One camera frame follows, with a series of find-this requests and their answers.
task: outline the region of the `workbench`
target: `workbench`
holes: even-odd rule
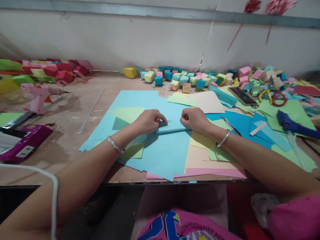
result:
[[[154,87],[153,84],[144,83],[144,80],[129,79],[119,73],[95,73],[86,76],[88,82],[85,84],[83,79],[76,78],[71,84],[61,87],[56,84],[49,86],[59,87],[70,94],[65,94],[60,99],[52,96],[54,104],[44,115],[35,119],[29,119],[25,124],[47,124],[55,123],[55,131],[41,144],[41,146],[31,155],[23,165],[35,166],[50,173],[57,173],[67,164],[76,161],[81,154],[78,149],[88,139],[92,131],[96,128],[101,118],[105,115],[112,102],[121,90],[148,90],[159,91],[159,96],[168,97],[172,91],[168,91],[169,82],[165,86]],[[101,89],[104,89],[97,104],[93,108],[83,132],[79,134],[82,123],[96,101]],[[26,101],[9,105],[8,103],[25,98]],[[30,107],[31,94],[17,90],[10,94],[0,96],[0,107],[6,112],[24,112],[23,108]],[[320,143],[316,140],[308,140],[310,144],[320,152]],[[320,157],[314,153],[305,143],[297,138],[298,146],[305,151],[320,167]],[[193,177],[175,178],[175,183],[188,183],[189,181],[200,182],[227,182],[227,181],[254,181],[248,175],[248,180],[225,177],[219,175],[201,175]],[[320,168],[315,169],[312,175],[320,178]],[[48,178],[42,174],[24,169],[0,168],[0,186],[35,186],[43,184]],[[106,178],[104,184],[157,184],[171,183],[166,180],[147,180],[146,172],[139,172],[130,167],[115,163]]]

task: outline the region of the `smartphone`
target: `smartphone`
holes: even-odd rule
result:
[[[245,106],[249,106],[249,105],[257,105],[256,101],[253,100],[248,94],[246,94],[244,91],[242,91],[240,88],[235,88],[235,87],[231,87],[228,88],[228,90],[230,92],[232,92],[232,94],[239,99],[239,101],[245,105]]]

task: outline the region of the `forearm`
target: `forearm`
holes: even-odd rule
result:
[[[212,140],[219,143],[227,130],[212,125],[209,133]],[[320,183],[311,174],[280,154],[248,139],[231,133],[222,148],[275,193],[299,195],[320,189]]]
[[[135,130],[128,126],[111,138],[121,149],[124,149],[136,136]],[[56,174],[59,181],[58,222],[62,222],[66,216],[79,209],[96,191],[119,155],[105,140]],[[49,227],[52,191],[53,183],[48,180],[21,204],[1,227],[14,227],[18,230]]]

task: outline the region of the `person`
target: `person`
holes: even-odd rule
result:
[[[158,110],[145,110],[132,124],[111,136],[121,149],[137,136],[168,124]],[[200,108],[184,109],[181,123],[221,143],[282,204],[270,213],[268,227],[275,239],[320,239],[320,183],[300,167],[255,142],[208,121]],[[105,140],[56,174],[59,180],[57,220],[61,229],[96,191],[120,152]],[[53,183],[45,182],[0,225],[1,239],[49,239]],[[138,239],[238,239],[209,218],[183,209],[167,209],[152,217]]]

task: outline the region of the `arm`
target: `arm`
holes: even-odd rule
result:
[[[158,110],[144,111],[135,122],[111,136],[121,148],[137,136],[155,131],[160,119],[168,124]],[[105,140],[56,174],[59,180],[58,223],[75,212],[97,190],[119,153]],[[45,182],[31,194],[1,225],[0,236],[26,239],[27,236],[49,239],[53,183]]]
[[[227,135],[227,130],[209,122],[200,108],[184,109],[181,122],[218,143]],[[320,183],[311,174],[260,144],[231,133],[221,147],[261,183],[287,201],[320,194]]]

